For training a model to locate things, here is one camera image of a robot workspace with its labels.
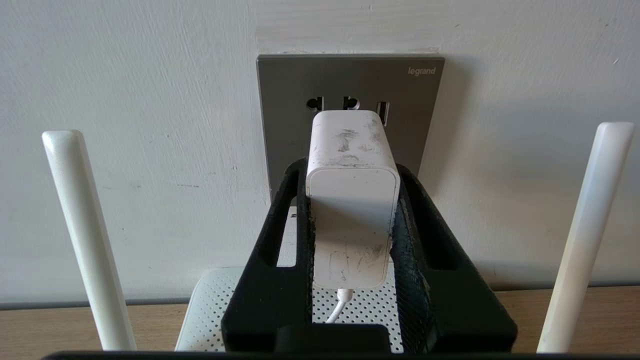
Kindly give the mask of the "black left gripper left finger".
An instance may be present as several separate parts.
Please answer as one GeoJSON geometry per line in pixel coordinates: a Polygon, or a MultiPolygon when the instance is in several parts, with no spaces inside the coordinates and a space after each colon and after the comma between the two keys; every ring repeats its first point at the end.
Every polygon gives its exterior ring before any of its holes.
{"type": "Polygon", "coordinates": [[[315,227],[306,197],[307,159],[288,166],[221,321],[229,353],[272,353],[277,333],[313,316],[315,227]],[[292,201],[296,205],[295,264],[277,266],[292,201]]]}

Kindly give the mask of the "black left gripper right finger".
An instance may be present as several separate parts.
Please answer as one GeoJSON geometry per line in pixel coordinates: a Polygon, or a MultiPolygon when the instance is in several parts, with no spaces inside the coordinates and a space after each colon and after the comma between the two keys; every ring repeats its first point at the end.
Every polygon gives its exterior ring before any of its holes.
{"type": "Polygon", "coordinates": [[[398,164],[391,230],[398,325],[409,354],[510,353],[518,327],[418,178],[398,164]]]}

